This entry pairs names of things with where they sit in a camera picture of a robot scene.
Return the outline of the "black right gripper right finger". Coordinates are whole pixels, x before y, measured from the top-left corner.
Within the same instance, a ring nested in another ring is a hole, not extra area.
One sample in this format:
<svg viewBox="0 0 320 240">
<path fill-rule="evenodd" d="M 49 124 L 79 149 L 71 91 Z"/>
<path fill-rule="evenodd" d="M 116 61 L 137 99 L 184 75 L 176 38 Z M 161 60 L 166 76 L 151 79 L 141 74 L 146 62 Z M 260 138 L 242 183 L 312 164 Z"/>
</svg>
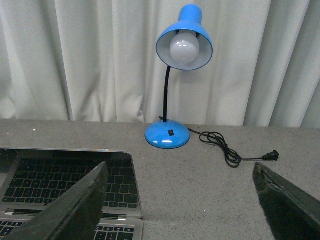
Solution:
<svg viewBox="0 0 320 240">
<path fill-rule="evenodd" d="M 318 240 L 320 201 L 257 162 L 252 173 L 259 203 L 276 240 Z"/>
</svg>

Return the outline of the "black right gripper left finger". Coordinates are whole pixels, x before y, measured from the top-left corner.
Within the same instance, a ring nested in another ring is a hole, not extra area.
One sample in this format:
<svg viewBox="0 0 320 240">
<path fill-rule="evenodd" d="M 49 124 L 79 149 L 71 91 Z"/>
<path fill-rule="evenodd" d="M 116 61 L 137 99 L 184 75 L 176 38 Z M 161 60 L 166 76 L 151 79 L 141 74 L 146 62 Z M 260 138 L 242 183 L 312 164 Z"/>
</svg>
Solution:
<svg viewBox="0 0 320 240">
<path fill-rule="evenodd" d="M 92 240 L 102 217 L 108 183 L 107 163 L 102 162 L 54 203 L 6 240 Z"/>
</svg>

